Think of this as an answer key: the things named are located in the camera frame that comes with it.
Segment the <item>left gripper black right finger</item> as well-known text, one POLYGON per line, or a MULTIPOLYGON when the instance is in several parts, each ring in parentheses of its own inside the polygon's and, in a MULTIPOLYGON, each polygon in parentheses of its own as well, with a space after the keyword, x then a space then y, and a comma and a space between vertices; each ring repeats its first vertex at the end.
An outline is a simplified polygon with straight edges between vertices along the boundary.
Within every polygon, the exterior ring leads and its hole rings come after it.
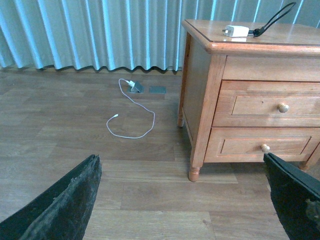
POLYGON ((320 181, 280 157, 265 153, 270 198, 291 240, 320 238, 320 181))

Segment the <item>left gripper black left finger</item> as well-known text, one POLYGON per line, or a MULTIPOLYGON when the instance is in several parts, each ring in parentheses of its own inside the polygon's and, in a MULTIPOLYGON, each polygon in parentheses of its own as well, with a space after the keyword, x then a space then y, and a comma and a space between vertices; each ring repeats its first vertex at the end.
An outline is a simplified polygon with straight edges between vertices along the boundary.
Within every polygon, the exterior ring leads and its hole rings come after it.
POLYGON ((90 155, 29 204, 0 223, 2 240, 81 240, 102 176, 90 155))

